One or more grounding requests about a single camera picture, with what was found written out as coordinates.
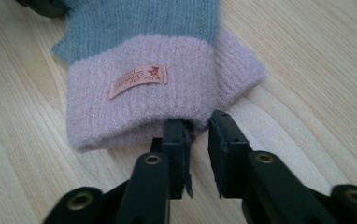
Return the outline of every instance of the fabric label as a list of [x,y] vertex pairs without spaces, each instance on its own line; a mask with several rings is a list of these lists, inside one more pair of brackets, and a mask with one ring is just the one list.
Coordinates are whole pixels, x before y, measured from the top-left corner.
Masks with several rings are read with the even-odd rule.
[[147,83],[167,83],[166,68],[161,66],[144,65],[125,73],[111,83],[108,98],[114,99],[121,92],[134,86]]

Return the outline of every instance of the wooden table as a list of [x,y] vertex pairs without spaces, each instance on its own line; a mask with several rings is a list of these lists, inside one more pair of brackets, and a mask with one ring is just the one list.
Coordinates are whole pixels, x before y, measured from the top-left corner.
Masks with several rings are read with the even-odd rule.
[[[268,80],[227,112],[255,150],[279,155],[307,186],[357,185],[357,0],[224,0],[222,24],[263,62]],[[39,223],[81,186],[110,190],[149,144],[78,154],[65,131],[66,66],[50,48],[64,19],[0,1],[0,223]],[[244,223],[220,200],[207,133],[193,144],[194,198],[171,223]]]

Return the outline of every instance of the ribbed knit cuff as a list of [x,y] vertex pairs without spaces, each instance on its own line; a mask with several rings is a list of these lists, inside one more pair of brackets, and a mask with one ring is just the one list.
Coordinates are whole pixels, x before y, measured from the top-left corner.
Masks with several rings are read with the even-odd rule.
[[[109,100],[111,82],[141,65],[167,70],[167,84],[135,86]],[[207,126],[217,103],[214,51],[192,37],[140,35],[118,47],[74,62],[68,75],[67,129],[84,151],[150,142],[167,119]]]
[[227,109],[266,79],[264,67],[255,54],[245,49],[223,28],[218,33],[215,60],[219,86],[216,109]]

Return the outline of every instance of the fuzzy texture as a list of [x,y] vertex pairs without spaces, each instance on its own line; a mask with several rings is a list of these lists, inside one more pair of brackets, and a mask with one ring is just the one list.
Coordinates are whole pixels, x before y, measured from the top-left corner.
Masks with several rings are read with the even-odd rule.
[[[150,142],[167,119],[186,119],[199,133],[215,108],[226,109],[265,78],[252,52],[227,31],[216,34],[217,0],[66,3],[67,32],[53,51],[70,64],[67,131],[80,152]],[[108,99],[111,82],[149,64],[166,67],[167,84]]]
[[100,54],[138,35],[188,36],[214,46],[218,0],[65,0],[65,37],[53,52],[67,63]]
[[266,79],[263,65],[228,31],[221,28],[215,48],[219,99],[216,109],[225,110]]
[[[167,119],[205,129],[217,103],[213,57],[213,48],[196,38],[145,35],[74,62],[67,93],[71,144],[85,151],[149,142],[161,137]],[[166,67],[168,83],[139,85],[109,100],[110,83],[143,64]]]
[[[172,88],[186,88],[185,92],[189,94],[186,98],[182,98],[182,101],[172,102],[168,107],[159,108],[158,100],[153,97],[169,98],[169,93],[173,93],[175,90],[162,90],[158,84],[132,88],[123,93],[130,98],[123,96],[110,102],[105,96],[108,93],[109,83],[116,79],[113,71],[116,69],[125,70],[123,67],[126,62],[120,61],[120,55],[131,54],[136,56],[134,58],[147,60],[148,57],[142,55],[142,52],[145,52],[142,48],[155,49],[155,46],[159,48],[158,43],[154,43],[155,46],[151,43],[163,39],[169,40],[168,37],[160,36],[159,38],[156,40],[151,36],[139,37],[127,41],[119,48],[79,61],[70,67],[67,129],[70,142],[74,148],[84,151],[93,148],[128,146],[150,142],[153,137],[162,137],[164,120],[170,116],[191,119],[197,123],[195,125],[197,131],[201,132],[206,128],[207,118],[211,111],[196,110],[196,108],[200,108],[197,106],[202,102],[197,102],[193,95],[207,94],[209,96],[210,101],[208,103],[210,105],[203,105],[203,108],[214,106],[213,108],[224,110],[234,100],[243,96],[266,78],[264,69],[255,58],[254,53],[243,48],[227,31],[221,29],[213,55],[216,59],[218,88],[206,92],[208,85],[213,85],[212,80],[198,79],[194,82],[189,77],[190,82],[187,83],[188,80],[185,77],[178,76],[178,78],[183,78],[178,83],[187,83],[188,85]],[[200,50],[195,50],[193,46],[190,46],[192,41],[196,46],[200,46],[195,39],[177,38],[170,39],[170,41],[177,43],[179,49],[187,50],[187,52],[181,52],[183,56]],[[209,51],[209,53],[205,53],[205,55],[213,52],[212,49],[206,49],[206,51]],[[149,60],[160,62],[164,58],[163,55],[163,50],[160,49],[155,52],[154,58],[149,58]],[[196,56],[190,55],[192,55],[191,61],[195,65],[199,64],[195,61]],[[116,67],[112,67],[110,61],[116,62]],[[183,69],[185,70],[188,67],[191,66],[187,64]]]

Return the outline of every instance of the black plastic part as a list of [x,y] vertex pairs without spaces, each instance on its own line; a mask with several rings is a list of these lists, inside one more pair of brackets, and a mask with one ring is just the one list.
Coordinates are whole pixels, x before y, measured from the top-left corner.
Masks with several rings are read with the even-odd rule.
[[[82,209],[70,209],[69,204],[80,199],[80,195],[87,193],[91,195],[92,201]],[[99,211],[103,193],[100,189],[79,188],[70,191],[58,202],[54,209],[45,219],[45,224],[75,224],[75,223],[96,223],[97,213]]]
[[23,7],[29,7],[37,14],[55,18],[65,14],[70,8],[62,0],[15,0]]
[[357,223],[357,186],[333,187],[331,201],[339,205],[331,213],[336,215],[341,223]]
[[276,155],[255,151],[248,159],[250,183],[272,223],[337,223]]
[[124,193],[116,223],[169,222],[169,161],[149,152],[137,159]]
[[187,193],[191,197],[193,196],[190,175],[191,143],[190,135],[183,120],[170,119],[165,122],[162,152],[170,160],[170,199],[181,199],[184,186]]
[[214,111],[209,119],[208,154],[220,196],[243,197],[246,185],[244,165],[250,152],[248,139],[231,116]]

